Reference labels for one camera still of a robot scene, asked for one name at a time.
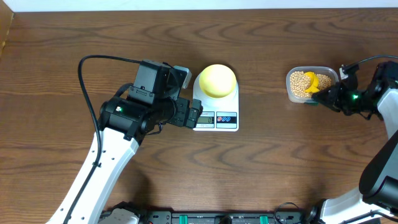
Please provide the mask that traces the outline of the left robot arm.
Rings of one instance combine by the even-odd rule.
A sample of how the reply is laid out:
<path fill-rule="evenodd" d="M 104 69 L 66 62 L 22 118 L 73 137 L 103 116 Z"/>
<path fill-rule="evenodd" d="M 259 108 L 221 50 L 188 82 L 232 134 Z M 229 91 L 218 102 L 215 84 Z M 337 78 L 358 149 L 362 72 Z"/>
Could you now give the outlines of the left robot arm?
<path fill-rule="evenodd" d="M 179 96 L 192 73 L 151 60 L 139 63 L 134 83 L 123 85 L 94 118 L 90 151 L 49 223 L 97 223 L 122 170 L 155 127 L 169 123 L 193 129 L 200 100 Z"/>

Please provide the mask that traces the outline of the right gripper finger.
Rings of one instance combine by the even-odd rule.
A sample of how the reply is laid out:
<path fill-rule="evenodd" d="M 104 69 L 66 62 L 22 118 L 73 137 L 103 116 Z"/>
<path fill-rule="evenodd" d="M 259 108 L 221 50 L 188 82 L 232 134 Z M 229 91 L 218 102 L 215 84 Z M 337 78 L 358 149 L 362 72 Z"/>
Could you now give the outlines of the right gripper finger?
<path fill-rule="evenodd" d="M 339 107 L 335 106 L 336 96 L 329 93 L 314 93 L 312 99 L 334 112 L 339 113 L 341 111 Z"/>
<path fill-rule="evenodd" d="M 335 100 L 338 98 L 341 84 L 336 83 L 324 90 L 312 94 L 313 100 Z"/>

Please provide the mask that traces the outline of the yellow measuring scoop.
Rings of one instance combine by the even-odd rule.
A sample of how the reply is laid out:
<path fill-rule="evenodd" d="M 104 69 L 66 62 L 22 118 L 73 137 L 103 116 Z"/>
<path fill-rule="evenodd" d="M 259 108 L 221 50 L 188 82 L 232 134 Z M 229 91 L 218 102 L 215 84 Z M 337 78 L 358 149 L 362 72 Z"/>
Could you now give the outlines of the yellow measuring scoop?
<path fill-rule="evenodd" d="M 310 79 L 310 86 L 304 90 L 306 93 L 317 93 L 320 90 L 318 89 L 319 79 L 314 72 L 306 72 L 304 73 L 305 76 L 309 77 Z"/>

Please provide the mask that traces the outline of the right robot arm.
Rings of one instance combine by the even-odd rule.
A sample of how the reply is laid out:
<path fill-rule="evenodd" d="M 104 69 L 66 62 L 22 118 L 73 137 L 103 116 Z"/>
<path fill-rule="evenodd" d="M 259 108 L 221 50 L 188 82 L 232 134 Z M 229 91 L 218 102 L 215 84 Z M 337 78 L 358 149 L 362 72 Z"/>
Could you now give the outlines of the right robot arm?
<path fill-rule="evenodd" d="M 359 184 L 339 197 L 322 200 L 306 217 L 307 223 L 397 222 L 397 62 L 376 66 L 370 83 L 359 89 L 359 63 L 340 68 L 340 79 L 312 98 L 346 116 L 381 120 L 381 142 L 365 166 Z"/>

